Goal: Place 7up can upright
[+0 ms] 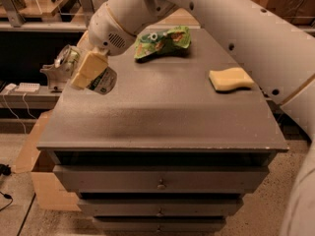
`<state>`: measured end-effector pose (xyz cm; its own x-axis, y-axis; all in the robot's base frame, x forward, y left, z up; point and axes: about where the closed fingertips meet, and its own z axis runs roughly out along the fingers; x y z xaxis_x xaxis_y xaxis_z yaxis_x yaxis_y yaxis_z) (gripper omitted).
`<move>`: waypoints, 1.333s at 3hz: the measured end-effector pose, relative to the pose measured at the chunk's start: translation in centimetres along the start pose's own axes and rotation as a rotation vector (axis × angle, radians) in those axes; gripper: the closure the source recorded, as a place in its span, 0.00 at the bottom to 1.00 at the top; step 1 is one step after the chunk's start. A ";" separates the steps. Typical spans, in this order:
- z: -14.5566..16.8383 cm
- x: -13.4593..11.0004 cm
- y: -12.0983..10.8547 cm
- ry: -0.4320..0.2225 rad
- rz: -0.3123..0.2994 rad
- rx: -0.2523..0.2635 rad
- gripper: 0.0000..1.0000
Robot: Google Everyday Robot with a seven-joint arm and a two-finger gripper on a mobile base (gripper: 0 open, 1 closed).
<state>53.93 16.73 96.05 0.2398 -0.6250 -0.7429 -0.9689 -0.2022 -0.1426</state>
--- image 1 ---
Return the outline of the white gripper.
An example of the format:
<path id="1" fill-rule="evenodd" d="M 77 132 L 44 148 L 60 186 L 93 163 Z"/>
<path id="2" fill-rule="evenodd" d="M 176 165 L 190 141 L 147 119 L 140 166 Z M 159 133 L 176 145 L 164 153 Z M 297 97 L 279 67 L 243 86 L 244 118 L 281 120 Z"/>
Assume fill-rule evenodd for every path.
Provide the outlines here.
<path id="1" fill-rule="evenodd" d="M 92 44 L 106 49 L 109 55 L 116 56 L 124 53 L 135 39 L 134 35 L 120 26 L 108 4 L 104 3 L 92 16 L 88 30 L 81 36 L 77 47 L 89 50 Z M 89 51 L 71 80 L 71 86 L 75 89 L 86 88 L 107 66 L 106 55 Z"/>

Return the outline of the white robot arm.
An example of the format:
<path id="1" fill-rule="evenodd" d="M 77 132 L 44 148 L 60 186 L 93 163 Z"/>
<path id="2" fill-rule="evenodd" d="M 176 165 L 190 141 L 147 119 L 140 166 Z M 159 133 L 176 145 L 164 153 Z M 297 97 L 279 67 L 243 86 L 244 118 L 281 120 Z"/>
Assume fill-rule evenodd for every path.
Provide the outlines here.
<path id="1" fill-rule="evenodd" d="M 79 40 L 72 81 L 85 88 L 136 36 L 179 8 L 187 10 L 310 138 L 280 236 L 314 236 L 315 38 L 251 0 L 108 0 Z"/>

